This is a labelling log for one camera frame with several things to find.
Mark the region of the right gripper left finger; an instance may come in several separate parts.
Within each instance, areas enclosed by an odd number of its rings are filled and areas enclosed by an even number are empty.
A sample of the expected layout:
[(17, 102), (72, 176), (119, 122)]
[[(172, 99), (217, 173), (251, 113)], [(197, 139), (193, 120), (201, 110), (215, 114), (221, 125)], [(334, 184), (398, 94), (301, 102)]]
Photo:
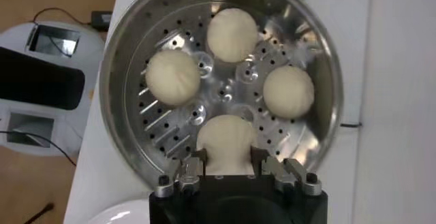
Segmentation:
[(154, 190), (155, 197), (166, 198), (174, 194), (176, 187), (182, 193), (195, 194), (200, 188), (200, 177), (206, 175), (207, 151), (205, 148), (194, 151), (182, 161), (173, 158), (169, 170), (159, 176)]

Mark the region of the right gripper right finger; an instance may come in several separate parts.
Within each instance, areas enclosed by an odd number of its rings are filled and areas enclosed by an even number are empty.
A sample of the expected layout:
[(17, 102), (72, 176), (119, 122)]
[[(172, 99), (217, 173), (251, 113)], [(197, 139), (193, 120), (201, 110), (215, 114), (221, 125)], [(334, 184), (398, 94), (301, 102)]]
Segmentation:
[(250, 158), (254, 175), (256, 177), (272, 175), (278, 191), (284, 192), (286, 187), (292, 185), (308, 196), (322, 194), (322, 183), (317, 175), (308, 172), (297, 159), (279, 161), (270, 156), (267, 150), (254, 146), (251, 147)]

